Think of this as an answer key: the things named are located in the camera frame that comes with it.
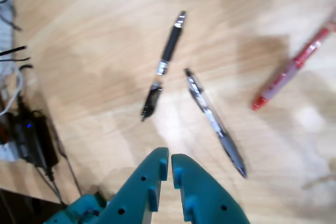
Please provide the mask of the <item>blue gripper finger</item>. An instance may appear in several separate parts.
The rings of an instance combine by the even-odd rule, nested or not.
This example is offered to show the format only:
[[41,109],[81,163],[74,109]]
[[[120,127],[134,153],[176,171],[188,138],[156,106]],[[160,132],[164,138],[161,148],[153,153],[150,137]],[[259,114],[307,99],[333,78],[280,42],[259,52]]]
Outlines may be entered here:
[[101,212],[97,223],[151,223],[157,212],[161,182],[167,180],[169,149],[158,147],[135,169]]
[[185,154],[171,156],[174,188],[180,190],[183,216],[191,223],[249,223],[217,180]]

